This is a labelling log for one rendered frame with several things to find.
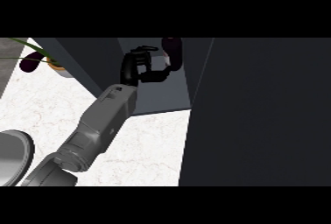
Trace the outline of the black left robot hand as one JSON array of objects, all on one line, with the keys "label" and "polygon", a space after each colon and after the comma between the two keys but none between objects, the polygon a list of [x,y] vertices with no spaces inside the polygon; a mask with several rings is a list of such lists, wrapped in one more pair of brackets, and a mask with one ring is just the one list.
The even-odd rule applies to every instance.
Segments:
[{"label": "black left robot hand", "polygon": [[126,53],[120,69],[120,83],[136,87],[139,82],[164,82],[172,70],[151,70],[151,52],[160,48],[142,45]]}]

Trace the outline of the dark grey cabinet door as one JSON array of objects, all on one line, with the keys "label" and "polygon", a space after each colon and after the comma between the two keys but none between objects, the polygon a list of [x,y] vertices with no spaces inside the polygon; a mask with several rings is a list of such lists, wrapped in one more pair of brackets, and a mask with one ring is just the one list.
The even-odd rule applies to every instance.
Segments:
[{"label": "dark grey cabinet door", "polygon": [[331,38],[215,40],[181,184],[331,186]]}]

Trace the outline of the dark wine bottle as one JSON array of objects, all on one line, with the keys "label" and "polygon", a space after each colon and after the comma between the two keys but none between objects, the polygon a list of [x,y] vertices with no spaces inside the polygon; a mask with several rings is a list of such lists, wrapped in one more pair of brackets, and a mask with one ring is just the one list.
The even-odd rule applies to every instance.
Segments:
[{"label": "dark wine bottle", "polygon": [[170,68],[172,71],[178,71],[182,68],[182,39],[163,38],[162,48],[166,66]]}]

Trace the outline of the tan plant pot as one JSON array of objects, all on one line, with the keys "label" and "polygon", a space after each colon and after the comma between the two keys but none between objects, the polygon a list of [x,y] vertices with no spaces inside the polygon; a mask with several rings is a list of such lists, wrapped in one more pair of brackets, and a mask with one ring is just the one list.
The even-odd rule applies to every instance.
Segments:
[{"label": "tan plant pot", "polygon": [[58,64],[58,62],[54,59],[48,58],[46,61],[52,69],[63,77],[73,78],[73,75],[70,74],[68,70]]}]

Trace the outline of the dark grey cabinet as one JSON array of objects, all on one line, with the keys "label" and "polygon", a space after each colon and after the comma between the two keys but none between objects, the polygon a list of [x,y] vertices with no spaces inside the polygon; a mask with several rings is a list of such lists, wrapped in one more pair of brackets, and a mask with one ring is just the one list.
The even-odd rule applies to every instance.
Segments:
[{"label": "dark grey cabinet", "polygon": [[[160,38],[37,38],[36,42],[94,95],[120,83],[125,54],[138,46],[162,47]],[[193,107],[212,46],[212,38],[182,40],[181,70],[166,81],[139,84],[138,116]]]}]

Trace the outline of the green plant leaves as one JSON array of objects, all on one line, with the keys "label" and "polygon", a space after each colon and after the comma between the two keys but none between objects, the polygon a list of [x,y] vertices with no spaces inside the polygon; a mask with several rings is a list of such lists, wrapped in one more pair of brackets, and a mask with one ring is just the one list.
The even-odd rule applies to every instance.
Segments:
[{"label": "green plant leaves", "polygon": [[48,51],[40,48],[39,46],[27,43],[24,40],[18,39],[18,38],[8,38],[11,40],[14,40],[17,43],[29,46],[30,48],[33,48],[36,50],[36,52],[39,52],[48,59],[51,59],[51,61],[43,61],[42,59],[30,59],[30,58],[0,58],[0,59],[23,59],[23,60],[34,60],[34,61],[42,61],[42,62],[46,62],[46,63],[51,63],[54,65],[60,65],[58,64],[58,61],[54,59],[54,57],[51,56],[51,54],[48,53]]}]

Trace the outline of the dark purple eggplant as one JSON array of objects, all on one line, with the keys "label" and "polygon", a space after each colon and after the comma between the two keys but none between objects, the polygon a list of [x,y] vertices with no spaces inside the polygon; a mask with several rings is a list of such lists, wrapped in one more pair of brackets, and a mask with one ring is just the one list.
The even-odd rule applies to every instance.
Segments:
[{"label": "dark purple eggplant", "polygon": [[31,73],[37,70],[39,64],[46,56],[40,52],[30,53],[20,63],[20,68],[24,72]]}]

